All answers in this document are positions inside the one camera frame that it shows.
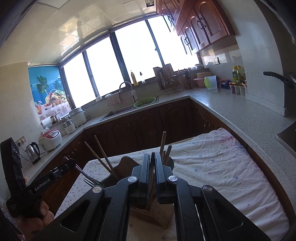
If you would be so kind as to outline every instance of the green colander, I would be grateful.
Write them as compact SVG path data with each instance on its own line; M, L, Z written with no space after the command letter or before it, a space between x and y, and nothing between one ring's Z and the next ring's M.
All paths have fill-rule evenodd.
M144 99L141 99L141 100L137 101L133 106L135 108L139 108L139 107L142 107L144 105L151 104L154 101L156 101L155 97L148 97L148 98L144 98Z

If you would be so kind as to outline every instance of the stove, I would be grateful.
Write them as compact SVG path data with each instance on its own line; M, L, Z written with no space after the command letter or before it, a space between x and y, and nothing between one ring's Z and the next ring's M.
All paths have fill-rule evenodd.
M276 139L296 157L296 122L276 135Z

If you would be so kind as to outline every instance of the bedsheet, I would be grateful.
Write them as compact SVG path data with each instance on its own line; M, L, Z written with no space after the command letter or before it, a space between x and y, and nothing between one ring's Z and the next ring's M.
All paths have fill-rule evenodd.
M109 160L116 166L122 156L129 156L141 164L143 154L152 151L157 152L159 148L114 156ZM280 240L289 229L288 218L274 189L246 149L225 129L173 144L170 157L175 163L174 175L190 185L213 186L272 241ZM98 160L89 161L84 171L97 180L109 175ZM90 189L83 179L80 174L56 217ZM127 240L176 240L175 217L167 229L130 217Z

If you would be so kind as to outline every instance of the window frame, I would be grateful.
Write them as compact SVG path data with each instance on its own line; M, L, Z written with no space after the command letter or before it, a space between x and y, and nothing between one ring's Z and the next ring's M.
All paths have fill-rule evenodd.
M155 51L157 51L157 53L158 53L158 56L159 56L161 64L162 64L162 67L164 67L165 63L163 61L163 57L161 55L160 49L159 49L158 44L156 42L156 39L155 39L155 36L154 36L153 31L151 29L151 26L150 26L150 24L148 22L149 18L153 18L153 17L157 17L157 16L160 16L160 15L156 14L156 13L153 13L153 14L147 15L147 16L145 16L143 18L136 19L136 20L130 21L128 23L125 23L125 24L123 24L121 26L115 27L115 28L109 30L107 33L103 33L103 34L97 36L96 38L90 40L83 47L75 50L71 55L66 57L60 64L58 64L59 70L60 70L60 73L61 73L61 81L62 81L62 84L64 86L65 92L67 94L67 97L68 97L68 100L69 100L69 103L70 103L70 106L71 106L72 109L76 108L76 106L75 106L75 103L74 103L74 101L72 99L71 91L70 91L68 83L67 83L67 78L66 78L66 75L65 75L64 66L69 61L71 61L73 58L75 58L78 54L82 53L83 58L84 58L84 63L85 63L85 66L86 66L86 70L87 70L87 73L88 73L88 76L89 76L89 80L90 80L91 85L93 87L94 94L95 94L96 97L98 97L99 96L99 89L97 88L96 83L94 81L94 76L93 76L92 71L91 71L91 67L90 67L90 63L89 63L86 51L87 51L87 49L89 47L91 47L92 45L100 42L101 40L103 40L105 38L108 38L108 37L110 38L110 41L111 41L111 44L112 44L112 47L113 47L113 50L114 50L114 53L115 53L115 56L116 56L120 71L121 71L121 74L123 76L123 80L125 82L131 83L131 80L130 80L130 77L129 77L126 65L124 63L124 59L123 59L123 56L122 56L122 53L121 53L117 38L116 38L116 35L115 35L115 31L118 30L118 29L124 28L124 27L126 27L128 25L131 25L133 23L136 23L136 22L145 21L145 23L146 23L146 25L148 27L148 30L149 30L149 32L151 34L151 37L153 39L153 42L155 44ZM149 79L145 80L145 82L150 82L150 81L153 81L153 80L155 80L155 77L149 78ZM129 86L126 86L126 87L123 87L122 90L126 90L128 88L129 88ZM114 94L116 92L118 92L118 89L114 90L113 92L108 93L106 95ZM93 104L95 102L96 102L96 100L93 100L93 101L83 105L82 107L89 106L89 105L91 105L91 104Z

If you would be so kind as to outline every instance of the electric kettle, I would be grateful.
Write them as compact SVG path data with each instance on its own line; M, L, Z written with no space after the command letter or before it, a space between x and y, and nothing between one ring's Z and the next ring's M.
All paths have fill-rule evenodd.
M34 164L36 164L39 160L40 160L40 149L37 145L36 142L32 142L31 144L29 144L26 148L26 153L28 154L31 162Z

